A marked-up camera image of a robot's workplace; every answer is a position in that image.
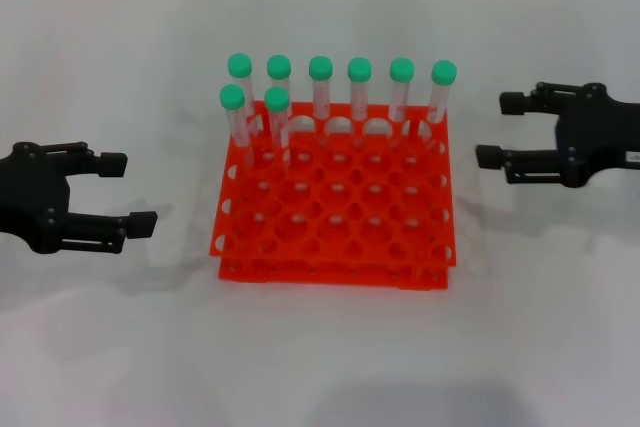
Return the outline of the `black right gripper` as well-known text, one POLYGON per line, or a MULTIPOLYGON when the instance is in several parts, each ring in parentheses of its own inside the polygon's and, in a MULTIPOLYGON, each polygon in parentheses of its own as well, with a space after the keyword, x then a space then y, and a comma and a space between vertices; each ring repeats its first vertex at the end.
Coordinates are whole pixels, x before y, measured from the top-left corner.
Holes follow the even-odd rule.
POLYGON ((608 169, 639 168, 639 105, 609 96, 601 83, 582 87, 538 82, 528 95, 503 92, 503 115, 559 115, 557 150, 508 150, 477 145, 478 166, 503 170, 508 184, 585 186, 608 169))

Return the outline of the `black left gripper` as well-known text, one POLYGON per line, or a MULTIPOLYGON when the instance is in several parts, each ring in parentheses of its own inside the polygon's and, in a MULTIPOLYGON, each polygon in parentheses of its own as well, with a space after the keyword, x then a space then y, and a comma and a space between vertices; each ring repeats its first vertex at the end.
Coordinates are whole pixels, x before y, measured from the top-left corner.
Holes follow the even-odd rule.
POLYGON ((122 217, 70 213, 68 176, 124 176, 124 153, 96 154, 86 142, 54 145, 16 143, 1 160, 1 231, 38 254, 61 250, 121 253, 127 239, 153 235, 158 214, 131 212, 122 217))

